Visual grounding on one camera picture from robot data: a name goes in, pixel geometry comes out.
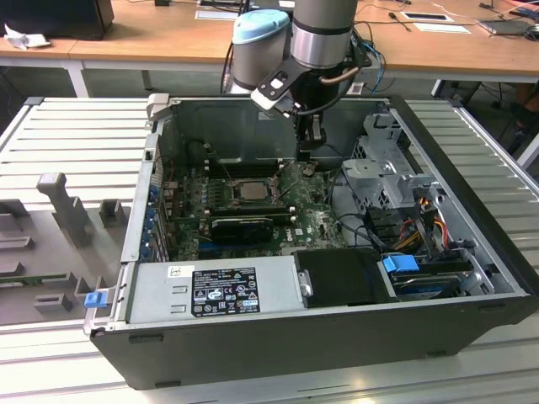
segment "white table leg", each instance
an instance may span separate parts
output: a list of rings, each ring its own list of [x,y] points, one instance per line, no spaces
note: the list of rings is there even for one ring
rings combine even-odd
[[[145,90],[153,90],[152,79],[148,70],[142,70],[142,82],[144,83]]]
[[[92,90],[87,87],[84,80],[84,66],[81,61],[66,61],[64,68],[69,73],[75,94],[79,98],[93,97]]]
[[[537,156],[539,156],[539,134],[533,139],[516,162],[526,170]]]

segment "green circuit board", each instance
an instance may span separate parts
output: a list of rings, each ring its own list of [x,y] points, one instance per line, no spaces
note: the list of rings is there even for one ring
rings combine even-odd
[[[274,198],[263,194],[262,190],[272,187]],[[234,178],[233,187],[226,178],[211,178],[203,169],[192,168],[179,179],[179,190],[174,195],[174,205],[179,208],[172,211],[169,219],[176,259],[269,257],[290,255],[297,249],[347,247],[331,215],[327,194],[327,179],[313,164],[293,162],[276,181],[268,177]],[[295,220],[275,224],[270,242],[236,246],[214,244],[211,221],[219,216],[219,209],[239,205],[286,210],[293,207]]]

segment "yellow wire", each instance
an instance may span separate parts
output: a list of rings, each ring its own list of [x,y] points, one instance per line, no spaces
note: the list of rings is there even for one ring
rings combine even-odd
[[[401,248],[404,248],[411,244],[412,242],[416,241],[420,237],[419,232],[416,231],[410,238],[407,240],[404,240],[401,244],[399,244],[397,247],[395,247],[396,250],[400,250]]]

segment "light blue robot joint cap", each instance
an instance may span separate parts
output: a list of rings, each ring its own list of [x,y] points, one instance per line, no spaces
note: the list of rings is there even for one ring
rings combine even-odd
[[[234,22],[232,43],[246,45],[262,40],[284,29],[290,23],[280,10],[254,10],[240,15]]]

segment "computer case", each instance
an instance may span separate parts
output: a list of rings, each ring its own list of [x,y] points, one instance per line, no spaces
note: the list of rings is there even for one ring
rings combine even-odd
[[[0,30],[43,34],[47,38],[102,40],[112,25],[110,0],[2,0]]]

